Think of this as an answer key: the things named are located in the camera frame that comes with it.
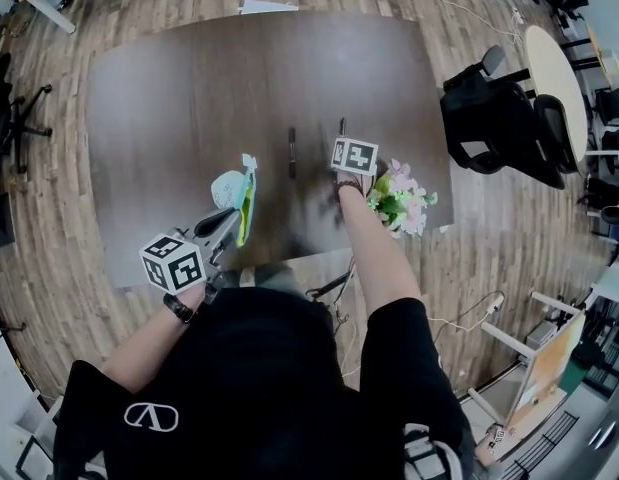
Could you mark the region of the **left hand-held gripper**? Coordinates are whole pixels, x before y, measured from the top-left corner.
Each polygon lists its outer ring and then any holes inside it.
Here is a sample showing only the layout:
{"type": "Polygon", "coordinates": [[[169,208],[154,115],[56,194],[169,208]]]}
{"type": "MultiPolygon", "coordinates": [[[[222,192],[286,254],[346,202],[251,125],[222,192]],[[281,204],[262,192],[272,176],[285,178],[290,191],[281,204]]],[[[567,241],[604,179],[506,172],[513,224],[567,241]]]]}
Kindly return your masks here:
{"type": "Polygon", "coordinates": [[[139,251],[149,283],[173,296],[203,283],[205,301],[212,302],[224,287],[218,257],[238,228],[239,211],[226,208],[196,224],[194,233],[205,236],[187,237],[185,230],[176,227],[156,235],[139,251]]]}

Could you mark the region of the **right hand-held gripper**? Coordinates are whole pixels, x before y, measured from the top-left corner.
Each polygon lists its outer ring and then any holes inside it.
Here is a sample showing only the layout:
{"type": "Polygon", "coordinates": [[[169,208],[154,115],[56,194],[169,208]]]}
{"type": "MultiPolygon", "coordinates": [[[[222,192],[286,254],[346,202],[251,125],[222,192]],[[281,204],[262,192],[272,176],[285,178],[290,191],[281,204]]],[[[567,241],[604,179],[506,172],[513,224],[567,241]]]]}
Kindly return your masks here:
{"type": "Polygon", "coordinates": [[[347,137],[337,137],[330,160],[334,185],[349,185],[366,196],[377,175],[378,146],[347,137]]]}

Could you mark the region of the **light blue pencil pouch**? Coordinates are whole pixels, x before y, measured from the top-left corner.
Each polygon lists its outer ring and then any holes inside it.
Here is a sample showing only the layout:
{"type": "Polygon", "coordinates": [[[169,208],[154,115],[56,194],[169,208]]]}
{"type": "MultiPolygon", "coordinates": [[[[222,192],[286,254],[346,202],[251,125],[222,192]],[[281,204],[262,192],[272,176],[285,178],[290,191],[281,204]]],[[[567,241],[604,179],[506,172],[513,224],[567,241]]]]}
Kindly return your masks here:
{"type": "Polygon", "coordinates": [[[236,240],[238,247],[243,247],[249,238],[257,190],[256,158],[243,153],[242,163],[245,172],[227,171],[211,184],[211,193],[217,208],[233,208],[240,212],[241,223],[236,240]]]}

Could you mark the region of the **person's left forearm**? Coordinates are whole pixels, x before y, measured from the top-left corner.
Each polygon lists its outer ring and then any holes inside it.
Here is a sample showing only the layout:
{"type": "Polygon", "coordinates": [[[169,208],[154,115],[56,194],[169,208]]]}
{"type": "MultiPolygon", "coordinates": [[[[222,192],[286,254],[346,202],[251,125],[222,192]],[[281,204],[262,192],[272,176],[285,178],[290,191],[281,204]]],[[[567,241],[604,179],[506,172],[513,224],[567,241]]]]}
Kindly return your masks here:
{"type": "Polygon", "coordinates": [[[130,393],[138,393],[157,375],[189,324],[163,305],[103,363],[102,373],[130,393]]]}

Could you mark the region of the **person's right forearm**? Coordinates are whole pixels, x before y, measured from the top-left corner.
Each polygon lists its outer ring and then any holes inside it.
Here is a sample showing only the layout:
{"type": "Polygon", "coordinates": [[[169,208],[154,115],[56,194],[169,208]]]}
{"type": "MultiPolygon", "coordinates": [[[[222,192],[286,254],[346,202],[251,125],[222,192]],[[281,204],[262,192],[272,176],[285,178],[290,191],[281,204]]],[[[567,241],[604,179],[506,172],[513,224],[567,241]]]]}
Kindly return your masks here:
{"type": "Polygon", "coordinates": [[[404,298],[420,299],[404,251],[368,207],[365,196],[349,185],[336,187],[336,193],[367,312],[404,298]]]}

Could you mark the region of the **pink flowers in white pot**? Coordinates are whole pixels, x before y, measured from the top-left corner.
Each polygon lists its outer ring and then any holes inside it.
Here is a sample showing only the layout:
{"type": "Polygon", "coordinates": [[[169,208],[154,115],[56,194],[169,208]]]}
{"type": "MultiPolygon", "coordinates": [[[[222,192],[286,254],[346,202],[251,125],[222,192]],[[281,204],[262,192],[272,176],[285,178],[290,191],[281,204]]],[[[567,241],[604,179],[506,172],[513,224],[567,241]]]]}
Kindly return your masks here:
{"type": "Polygon", "coordinates": [[[438,203],[438,194],[412,177],[409,164],[392,159],[372,182],[366,201],[394,238],[421,236],[427,209],[438,203]]]}

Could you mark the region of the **person's grey trouser leg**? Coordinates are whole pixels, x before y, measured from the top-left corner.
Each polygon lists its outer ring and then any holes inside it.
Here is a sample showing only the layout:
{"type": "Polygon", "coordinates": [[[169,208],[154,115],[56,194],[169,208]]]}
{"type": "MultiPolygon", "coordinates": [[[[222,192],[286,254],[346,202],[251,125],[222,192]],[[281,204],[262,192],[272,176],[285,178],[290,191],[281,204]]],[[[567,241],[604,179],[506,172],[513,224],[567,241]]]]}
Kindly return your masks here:
{"type": "Polygon", "coordinates": [[[252,280],[248,284],[241,281],[242,269],[224,272],[224,288],[255,287],[290,294],[301,299],[307,298],[295,277],[294,270],[285,263],[259,265],[252,271],[252,280]]]}

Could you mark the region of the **black wrist watch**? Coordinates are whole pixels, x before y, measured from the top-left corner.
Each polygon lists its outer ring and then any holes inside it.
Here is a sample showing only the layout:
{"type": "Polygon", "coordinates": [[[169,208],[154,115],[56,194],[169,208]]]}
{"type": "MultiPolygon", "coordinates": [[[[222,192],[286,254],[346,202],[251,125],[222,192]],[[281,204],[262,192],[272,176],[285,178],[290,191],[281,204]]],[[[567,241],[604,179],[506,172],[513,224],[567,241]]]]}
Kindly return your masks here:
{"type": "Polygon", "coordinates": [[[165,293],[163,296],[163,304],[184,324],[189,324],[196,314],[185,304],[183,304],[175,295],[165,293]]]}

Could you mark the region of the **person's black t-shirt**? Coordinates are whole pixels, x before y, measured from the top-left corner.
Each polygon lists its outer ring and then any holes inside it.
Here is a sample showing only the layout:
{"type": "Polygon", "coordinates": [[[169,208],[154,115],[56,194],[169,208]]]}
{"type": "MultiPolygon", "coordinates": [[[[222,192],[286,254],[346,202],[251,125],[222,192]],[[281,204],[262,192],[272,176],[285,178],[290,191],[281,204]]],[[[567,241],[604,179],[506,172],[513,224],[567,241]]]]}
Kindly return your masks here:
{"type": "Polygon", "coordinates": [[[73,364],[54,474],[102,456],[108,480],[470,480],[470,424],[419,300],[372,313],[360,375],[345,384],[319,305],[226,289],[137,392],[73,364]]]}

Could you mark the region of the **white table foot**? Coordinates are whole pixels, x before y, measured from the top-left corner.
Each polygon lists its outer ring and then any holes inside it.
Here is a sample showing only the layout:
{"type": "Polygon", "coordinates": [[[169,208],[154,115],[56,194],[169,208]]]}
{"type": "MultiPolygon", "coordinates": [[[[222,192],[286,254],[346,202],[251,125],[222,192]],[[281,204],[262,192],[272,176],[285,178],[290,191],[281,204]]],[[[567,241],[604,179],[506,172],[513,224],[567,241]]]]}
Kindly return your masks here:
{"type": "Polygon", "coordinates": [[[260,0],[245,0],[239,8],[240,15],[262,14],[273,12],[294,12],[298,11],[299,7],[292,4],[282,4],[260,0]]]}

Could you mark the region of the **round white table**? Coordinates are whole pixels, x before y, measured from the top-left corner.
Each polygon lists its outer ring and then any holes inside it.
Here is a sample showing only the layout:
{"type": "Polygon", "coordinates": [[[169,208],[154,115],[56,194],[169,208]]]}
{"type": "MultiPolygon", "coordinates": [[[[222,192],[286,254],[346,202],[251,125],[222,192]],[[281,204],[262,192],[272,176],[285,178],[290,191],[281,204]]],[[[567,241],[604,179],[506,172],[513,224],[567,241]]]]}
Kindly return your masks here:
{"type": "Polygon", "coordinates": [[[534,90],[537,95],[550,95],[560,101],[573,156],[580,163],[587,147],[588,121],[575,72],[560,45],[543,28],[529,26],[523,43],[534,90]]]}

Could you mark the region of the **small yellow top desk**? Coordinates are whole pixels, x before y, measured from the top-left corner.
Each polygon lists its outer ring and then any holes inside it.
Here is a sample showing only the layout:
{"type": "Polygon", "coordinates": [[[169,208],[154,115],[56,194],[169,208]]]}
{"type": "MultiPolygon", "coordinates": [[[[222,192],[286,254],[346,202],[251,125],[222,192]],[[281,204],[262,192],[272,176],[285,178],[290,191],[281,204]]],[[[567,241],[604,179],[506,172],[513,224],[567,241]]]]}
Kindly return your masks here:
{"type": "Polygon", "coordinates": [[[593,53],[588,57],[569,59],[569,63],[575,72],[599,69],[610,87],[619,84],[619,58],[612,49],[604,49],[600,46],[598,38],[589,25],[586,26],[587,37],[562,43],[563,51],[574,50],[580,46],[589,46],[593,53]]]}

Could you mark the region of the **white frame wooden desk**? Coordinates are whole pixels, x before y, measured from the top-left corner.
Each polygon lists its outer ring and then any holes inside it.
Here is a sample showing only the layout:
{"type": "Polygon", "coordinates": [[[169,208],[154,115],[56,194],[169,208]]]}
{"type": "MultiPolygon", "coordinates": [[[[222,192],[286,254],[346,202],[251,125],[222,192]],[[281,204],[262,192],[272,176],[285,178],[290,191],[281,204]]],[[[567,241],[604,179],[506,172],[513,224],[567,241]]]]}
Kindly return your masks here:
{"type": "Polygon", "coordinates": [[[519,383],[515,396],[507,404],[507,412],[500,414],[497,409],[475,389],[469,388],[470,398],[487,413],[496,424],[504,428],[519,425],[532,411],[549,399],[558,390],[558,385],[567,368],[575,347],[580,342],[586,320],[586,310],[570,306],[562,300],[533,291],[531,298],[545,306],[559,310],[570,319],[538,349],[532,349],[496,326],[484,322],[480,324],[483,332],[513,349],[527,359],[525,376],[519,383]]]}

